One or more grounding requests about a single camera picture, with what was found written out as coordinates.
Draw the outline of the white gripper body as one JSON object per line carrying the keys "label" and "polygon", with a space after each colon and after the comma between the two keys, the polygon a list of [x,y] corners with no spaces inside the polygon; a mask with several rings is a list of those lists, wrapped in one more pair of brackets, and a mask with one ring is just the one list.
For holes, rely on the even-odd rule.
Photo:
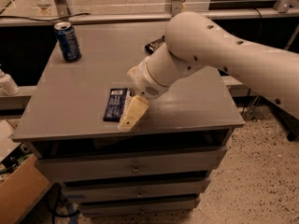
{"label": "white gripper body", "polygon": [[136,65],[134,82],[134,90],[139,95],[148,99],[157,99],[165,94],[169,88],[159,84],[153,79],[149,70],[150,57],[146,57],[139,65]]}

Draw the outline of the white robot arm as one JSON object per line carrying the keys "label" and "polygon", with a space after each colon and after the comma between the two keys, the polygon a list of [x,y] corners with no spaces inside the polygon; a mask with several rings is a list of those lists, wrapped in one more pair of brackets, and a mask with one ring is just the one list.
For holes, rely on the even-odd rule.
{"label": "white robot arm", "polygon": [[125,101],[119,129],[129,132],[177,80],[211,66],[299,118],[299,54],[231,35],[214,21],[181,12],[166,25],[164,43],[128,71],[135,96]]}

